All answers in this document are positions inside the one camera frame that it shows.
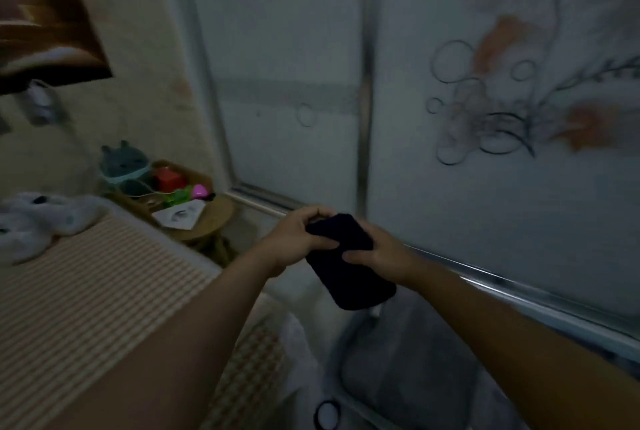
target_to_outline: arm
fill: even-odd
[[[373,251],[345,261],[367,265],[420,293],[469,345],[534,430],[640,428],[640,384],[599,356],[511,306],[414,255],[360,221]]]
[[[49,430],[196,428],[267,279],[312,249],[338,246],[305,231],[311,218],[333,214],[311,206],[285,217],[78,398]]]

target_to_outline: hand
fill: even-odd
[[[342,259],[350,264],[365,265],[385,280],[409,285],[421,258],[388,232],[374,224],[357,220],[374,243],[372,251],[346,251]]]
[[[265,236],[256,249],[266,256],[270,267],[269,276],[276,277],[289,265],[302,260],[314,249],[335,249],[338,241],[322,236],[310,235],[305,226],[314,217],[331,217],[336,213],[329,207],[308,206],[293,211],[276,224],[275,228]]]

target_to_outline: pink toy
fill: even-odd
[[[209,192],[204,187],[204,185],[196,184],[191,189],[191,199],[204,199],[209,195]]]

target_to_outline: person's right hand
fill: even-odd
[[[365,265],[385,280],[398,285],[408,285],[420,265],[420,256],[415,255],[388,232],[362,219],[357,220],[363,230],[371,236],[372,251],[346,251],[342,259],[350,264]]]

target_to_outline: beige wall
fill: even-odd
[[[100,146],[129,140],[151,158],[211,172],[183,57],[165,0],[84,0],[113,79],[58,88],[77,136],[95,162]],[[32,127],[10,96],[0,113],[0,196],[20,190],[72,193],[88,162],[58,127]]]

